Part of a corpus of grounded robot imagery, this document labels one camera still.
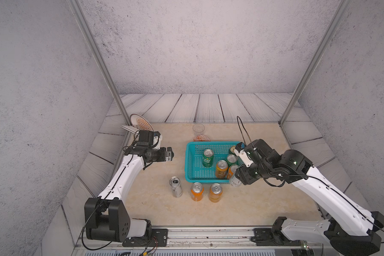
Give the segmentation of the white monster energy can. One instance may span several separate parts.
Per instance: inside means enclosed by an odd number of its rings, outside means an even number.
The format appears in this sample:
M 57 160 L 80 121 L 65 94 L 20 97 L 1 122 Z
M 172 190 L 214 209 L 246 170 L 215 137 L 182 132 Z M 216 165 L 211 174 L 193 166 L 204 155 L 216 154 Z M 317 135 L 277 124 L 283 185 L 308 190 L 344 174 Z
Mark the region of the white monster energy can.
M 229 184 L 230 184 L 231 186 L 233 186 L 233 187 L 239 187 L 239 186 L 242 184 L 242 182 L 240 181 L 239 178 L 236 177 L 235 174 L 233 174 L 233 175 L 230 177 L 230 179 L 229 179 Z

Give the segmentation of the silver drink can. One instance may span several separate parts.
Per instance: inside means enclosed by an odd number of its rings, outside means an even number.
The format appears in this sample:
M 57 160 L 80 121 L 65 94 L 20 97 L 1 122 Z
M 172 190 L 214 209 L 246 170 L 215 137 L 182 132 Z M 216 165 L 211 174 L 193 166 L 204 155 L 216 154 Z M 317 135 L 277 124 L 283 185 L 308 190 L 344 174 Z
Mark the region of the silver drink can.
M 178 177 L 172 177 L 169 181 L 169 184 L 172 191 L 172 195 L 175 198 L 181 197 L 183 194 L 183 191 L 182 191 L 180 179 Z

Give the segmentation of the teal plastic basket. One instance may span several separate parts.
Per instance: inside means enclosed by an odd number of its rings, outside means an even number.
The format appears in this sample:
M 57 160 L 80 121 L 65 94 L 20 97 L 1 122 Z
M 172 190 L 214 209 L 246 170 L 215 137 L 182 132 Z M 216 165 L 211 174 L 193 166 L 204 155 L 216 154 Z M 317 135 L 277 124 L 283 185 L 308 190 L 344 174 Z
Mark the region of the teal plastic basket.
M 216 164 L 227 160 L 230 147 L 236 146 L 238 141 L 196 141 L 187 144 L 185 153 L 185 178 L 188 182 L 200 183 L 229 183 L 227 178 L 218 179 L 215 176 Z M 214 153 L 213 165 L 204 167 L 203 156 L 206 149 Z

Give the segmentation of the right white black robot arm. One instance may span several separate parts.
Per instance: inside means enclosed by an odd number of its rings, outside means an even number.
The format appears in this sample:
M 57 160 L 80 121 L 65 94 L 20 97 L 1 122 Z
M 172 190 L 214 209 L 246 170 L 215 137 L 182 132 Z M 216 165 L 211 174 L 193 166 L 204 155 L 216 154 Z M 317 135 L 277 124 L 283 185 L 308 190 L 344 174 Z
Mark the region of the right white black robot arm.
M 235 154 L 243 161 L 235 177 L 244 185 L 275 178 L 292 184 L 311 197 L 329 215 L 322 221 L 298 221 L 287 217 L 275 220 L 267 236 L 255 239 L 286 245 L 291 241 L 329 244 L 344 256 L 370 256 L 379 252 L 384 215 L 369 211 L 329 182 L 301 152 L 290 149 L 283 154 L 262 139 L 248 145 L 238 143 Z

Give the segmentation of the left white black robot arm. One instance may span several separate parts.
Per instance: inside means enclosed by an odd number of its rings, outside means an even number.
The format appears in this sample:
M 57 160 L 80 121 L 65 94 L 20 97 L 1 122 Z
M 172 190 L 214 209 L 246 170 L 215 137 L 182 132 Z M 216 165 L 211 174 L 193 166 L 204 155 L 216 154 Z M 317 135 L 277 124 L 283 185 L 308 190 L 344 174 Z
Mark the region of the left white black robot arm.
M 158 131 L 140 130 L 134 141 L 124 147 L 124 156 L 107 187 L 84 205 L 83 235 L 89 240 L 125 242 L 127 239 L 151 240 L 149 220 L 130 218 L 125 202 L 137 175 L 155 162 L 168 162 L 174 157 L 171 147 L 161 147 Z

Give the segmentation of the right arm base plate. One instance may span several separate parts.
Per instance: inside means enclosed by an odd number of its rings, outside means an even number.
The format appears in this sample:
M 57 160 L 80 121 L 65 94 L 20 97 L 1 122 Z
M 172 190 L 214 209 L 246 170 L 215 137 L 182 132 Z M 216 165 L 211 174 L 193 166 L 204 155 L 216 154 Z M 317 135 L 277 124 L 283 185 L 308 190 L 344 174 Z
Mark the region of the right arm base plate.
M 273 232 L 271 228 L 255 228 L 250 241 L 256 246 L 301 246 L 301 241 L 290 241 L 280 231 Z

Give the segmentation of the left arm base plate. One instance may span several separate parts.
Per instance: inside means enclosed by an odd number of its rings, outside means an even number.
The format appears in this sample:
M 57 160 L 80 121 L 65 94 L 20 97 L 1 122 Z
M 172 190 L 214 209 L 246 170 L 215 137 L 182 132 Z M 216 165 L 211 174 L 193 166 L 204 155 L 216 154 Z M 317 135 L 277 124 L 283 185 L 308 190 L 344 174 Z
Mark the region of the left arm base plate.
M 152 228 L 146 231 L 143 237 L 132 237 L 126 239 L 123 247 L 166 247 L 168 239 L 168 229 Z

